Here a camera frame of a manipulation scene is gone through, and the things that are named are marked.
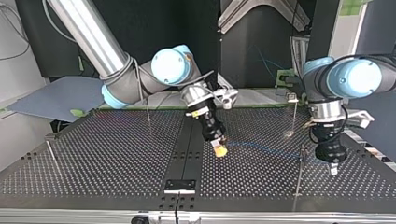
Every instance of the cable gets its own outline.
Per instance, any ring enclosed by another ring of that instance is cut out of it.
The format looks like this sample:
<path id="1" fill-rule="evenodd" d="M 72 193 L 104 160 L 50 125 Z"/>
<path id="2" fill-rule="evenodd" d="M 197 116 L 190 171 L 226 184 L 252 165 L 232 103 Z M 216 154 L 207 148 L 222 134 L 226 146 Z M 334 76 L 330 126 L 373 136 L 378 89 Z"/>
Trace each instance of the cable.
<path id="1" fill-rule="evenodd" d="M 11 20 L 9 19 L 9 17 L 6 15 L 6 13 L 4 13 L 3 10 L 1 10 L 2 8 L 8 9 L 9 11 L 11 11 L 11 12 L 15 15 L 15 17 L 17 18 L 17 20 L 18 20 L 18 22 L 19 22 L 19 24 L 20 24 L 21 33 L 18 31 L 18 29 L 15 27 L 14 23 L 12 23 L 12 21 L 11 21 Z M 21 53 L 19 53 L 19 54 L 16 54 L 16 55 L 14 55 L 14 56 L 6 57 L 6 58 L 0 58 L 0 61 L 5 61 L 5 60 L 10 60 L 10 59 L 18 58 L 18 57 L 22 56 L 23 54 L 25 54 L 25 53 L 29 50 L 29 48 L 30 48 L 30 43 L 29 43 L 29 41 L 28 41 L 28 39 L 27 39 L 27 37 L 26 37 L 26 33 L 24 32 L 24 29 L 23 29 L 23 26 L 22 26 L 22 23 L 21 23 L 21 18 L 20 18 L 20 16 L 18 15 L 18 13 L 17 13 L 12 7 L 9 7 L 9 6 L 5 5 L 5 4 L 0 5 L 0 12 L 3 12 L 2 15 L 4 15 L 4 18 L 7 20 L 7 22 L 9 23 L 9 25 L 15 30 L 15 32 L 18 34 L 18 36 L 19 36 L 24 42 L 27 43 L 26 49 L 25 49 L 23 52 L 21 52 Z"/>
<path id="2" fill-rule="evenodd" d="M 49 23 L 52 25 L 52 27 L 53 27 L 61 36 L 63 36 L 64 38 L 66 38 L 66 39 L 68 39 L 68 40 L 70 40 L 70 41 L 72 41 L 72 42 L 77 43 L 75 39 L 73 39 L 72 37 L 70 37 L 70 36 L 64 34 L 64 32 L 62 32 L 62 31 L 58 28 L 58 26 L 56 26 L 55 22 L 53 22 L 52 18 L 50 17 L 49 8 L 48 8 L 48 6 L 47 6 L 47 0 L 43 0 L 43 8 L 44 8 L 44 12 L 46 13 L 46 17 L 47 17 Z"/>
<path id="3" fill-rule="evenodd" d="M 6 14 L 4 14 L 6 20 L 7 20 L 8 23 L 11 25 L 11 27 L 15 30 L 15 32 L 17 32 L 18 35 L 19 35 L 24 41 L 29 42 L 28 39 L 27 39 L 26 33 L 25 33 L 24 29 L 23 29 L 21 17 L 18 15 L 17 11 L 15 11 L 14 8 L 12 8 L 12 7 L 10 7 L 10 6 L 6 5 L 6 4 L 0 5 L 0 9 L 1 9 L 1 8 L 8 9 L 8 10 L 17 18 L 18 23 L 20 24 L 20 27 L 21 27 L 21 32 L 15 27 L 15 25 L 12 23 L 12 21 L 9 19 L 9 17 L 8 17 Z"/>
<path id="4" fill-rule="evenodd" d="M 262 56 L 262 52 L 259 50 L 259 48 L 257 48 L 257 46 L 254 46 L 256 48 L 256 50 L 259 52 L 260 57 L 262 58 L 262 61 L 264 62 L 265 67 L 267 68 L 268 73 L 271 75 L 271 77 L 276 80 L 276 77 L 274 76 L 274 74 L 271 72 L 270 68 L 268 67 L 267 62 L 265 61 L 264 57 Z"/>
<path id="5" fill-rule="evenodd" d="M 294 36 L 294 21 L 295 21 L 295 19 L 296 19 L 297 8 L 298 8 L 298 0 L 296 1 L 296 6 L 294 7 L 294 11 L 293 11 L 293 17 L 292 17 L 292 19 L 291 19 L 291 39 L 290 39 L 290 46 L 291 46 L 291 55 L 293 56 L 293 59 L 294 59 L 294 61 L 295 61 L 295 63 L 296 63 L 295 66 L 296 66 L 296 70 L 297 70 L 297 76 L 298 76 L 301 80 L 303 80 L 302 77 L 301 77 L 301 71 L 300 71 L 299 67 L 297 66 L 297 57 L 296 57 L 296 55 L 295 55 L 295 53 L 294 53 L 294 46 L 293 46 L 293 41 L 292 41 L 293 36 Z"/>

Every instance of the gray panel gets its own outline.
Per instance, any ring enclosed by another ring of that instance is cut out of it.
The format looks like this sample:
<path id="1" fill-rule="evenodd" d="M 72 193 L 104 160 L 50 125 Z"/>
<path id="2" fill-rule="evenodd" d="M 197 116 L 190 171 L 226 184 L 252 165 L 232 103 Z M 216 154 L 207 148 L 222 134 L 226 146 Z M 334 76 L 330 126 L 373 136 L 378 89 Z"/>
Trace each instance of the gray panel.
<path id="1" fill-rule="evenodd" d="M 339 0 L 317 1 L 306 55 L 308 61 L 329 55 L 339 3 Z"/>
<path id="2" fill-rule="evenodd" d="M 396 42 L 396 1 L 375 0 L 368 4 L 361 26 L 357 54 L 390 54 Z"/>
<path id="3" fill-rule="evenodd" d="M 189 162 L 185 179 L 199 188 L 189 205 L 198 211 L 239 212 L 362 212 L 395 213 L 396 173 L 348 137 L 348 160 L 339 175 L 329 176 L 327 164 L 314 155 L 303 125 L 309 116 L 299 109 L 294 135 L 288 137 L 292 108 L 220 111 L 227 124 L 229 153 L 216 158 L 200 137 L 191 139 L 189 153 L 203 157 Z M 200 132 L 194 126 L 191 136 Z M 295 197 L 301 144 L 309 149 L 301 195 Z"/>
<path id="4" fill-rule="evenodd" d="M 361 27 L 359 54 L 391 53 L 396 41 L 396 1 L 375 0 L 369 3 Z M 396 161 L 394 134 L 396 132 L 396 93 L 386 92 L 349 101 L 350 107 L 365 109 L 375 121 L 366 130 L 356 130 L 364 140 Z"/>

